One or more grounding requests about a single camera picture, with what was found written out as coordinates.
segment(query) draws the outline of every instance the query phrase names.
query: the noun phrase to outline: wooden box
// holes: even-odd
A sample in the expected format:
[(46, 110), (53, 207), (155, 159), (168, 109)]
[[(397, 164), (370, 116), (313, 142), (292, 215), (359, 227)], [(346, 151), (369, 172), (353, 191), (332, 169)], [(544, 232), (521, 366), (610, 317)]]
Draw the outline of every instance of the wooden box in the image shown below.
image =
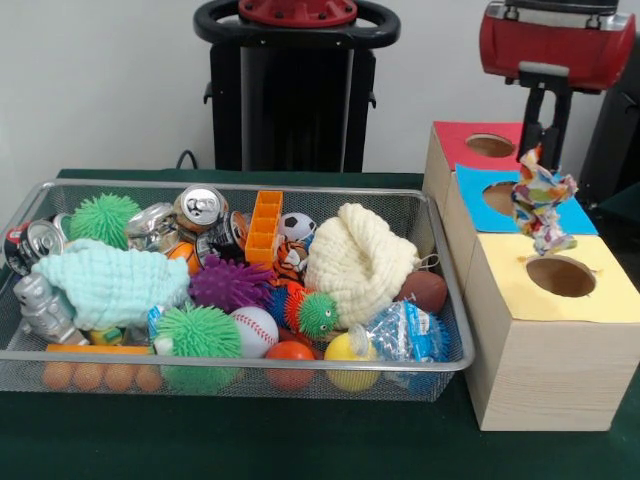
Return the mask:
[(460, 287), (464, 289), (475, 242), (473, 222), (457, 186), (456, 168), (516, 172), (520, 123), (435, 122), (427, 153), (423, 190), (443, 219)]
[(640, 295), (602, 239), (540, 258), (527, 237), (481, 233), (464, 297), (482, 430), (609, 429), (640, 359)]
[(640, 295), (576, 202), (559, 213), (578, 248), (538, 260), (500, 202), (519, 176), (515, 153), (480, 162), (464, 148), (470, 132), (508, 135), (434, 125), (423, 188), (440, 209), (475, 336), (467, 382), (480, 428), (607, 430), (640, 359)]
[(456, 164), (483, 170), (518, 170), (521, 123), (434, 122), (423, 190), (445, 210)]

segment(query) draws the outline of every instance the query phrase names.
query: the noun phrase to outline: yellow paper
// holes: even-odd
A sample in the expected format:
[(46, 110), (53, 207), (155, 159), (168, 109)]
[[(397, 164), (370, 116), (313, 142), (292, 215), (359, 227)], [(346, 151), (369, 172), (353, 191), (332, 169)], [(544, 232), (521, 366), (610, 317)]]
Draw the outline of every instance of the yellow paper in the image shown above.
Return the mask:
[(560, 252), (591, 270), (595, 289), (582, 297), (563, 297), (534, 283), (527, 262), (539, 258), (533, 240), (519, 234), (479, 234), (511, 316), (530, 321), (640, 323), (640, 294), (600, 237), (576, 236), (578, 247)]

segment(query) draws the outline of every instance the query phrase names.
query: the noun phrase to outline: crushed soda can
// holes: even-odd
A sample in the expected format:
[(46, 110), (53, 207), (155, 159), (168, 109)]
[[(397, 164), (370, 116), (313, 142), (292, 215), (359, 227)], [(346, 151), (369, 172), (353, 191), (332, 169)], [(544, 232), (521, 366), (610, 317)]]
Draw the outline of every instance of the crushed soda can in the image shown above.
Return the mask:
[(204, 233), (198, 235), (196, 254), (202, 264), (209, 254), (219, 253), (226, 259), (244, 257), (249, 226), (240, 212), (227, 212), (222, 219)]
[(180, 242), (170, 203), (156, 203), (135, 215), (125, 227), (129, 249), (166, 253)]
[(4, 254), (9, 267), (24, 277), (42, 257), (61, 254), (64, 243), (62, 233), (51, 222), (35, 220), (9, 230)]
[(191, 185), (173, 204), (178, 224), (196, 234), (213, 227), (229, 210), (224, 196), (208, 185)]

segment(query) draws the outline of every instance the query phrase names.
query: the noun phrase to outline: black machine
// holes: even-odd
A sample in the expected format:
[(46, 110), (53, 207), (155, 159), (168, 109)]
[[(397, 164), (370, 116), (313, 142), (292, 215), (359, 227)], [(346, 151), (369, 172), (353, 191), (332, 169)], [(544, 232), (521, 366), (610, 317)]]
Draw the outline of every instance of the black machine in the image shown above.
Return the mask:
[(371, 50), (398, 39), (393, 12), (351, 0), (216, 0), (196, 11), (194, 26), (212, 44), (205, 102), (216, 168), (362, 170), (375, 107)]
[[(501, 0), (486, 9), (484, 70), (530, 89), (520, 153), (541, 144), (550, 170), (559, 167), (573, 92), (610, 88), (627, 63), (635, 17), (617, 6)], [(369, 104), (376, 104), (372, 50), (397, 41), (392, 11), (355, 0), (215, 0), (196, 11), (194, 27), (212, 44), (204, 98), (212, 105), (216, 168), (362, 170)], [(548, 91), (556, 109), (543, 127)]]

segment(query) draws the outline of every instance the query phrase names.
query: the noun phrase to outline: orange plastic toy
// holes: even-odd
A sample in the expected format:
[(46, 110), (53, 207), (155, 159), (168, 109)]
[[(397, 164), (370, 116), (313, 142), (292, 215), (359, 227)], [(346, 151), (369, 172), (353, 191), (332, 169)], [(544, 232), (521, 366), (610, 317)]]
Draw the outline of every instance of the orange plastic toy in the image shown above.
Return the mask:
[(198, 260), (193, 244), (189, 242), (180, 242), (173, 250), (167, 253), (167, 258), (171, 260), (175, 260), (180, 257), (187, 261), (189, 275), (195, 275), (200, 271), (200, 261)]
[(283, 196), (279, 191), (259, 191), (253, 209), (244, 255), (247, 262), (261, 265), (264, 270), (273, 268), (276, 259)]

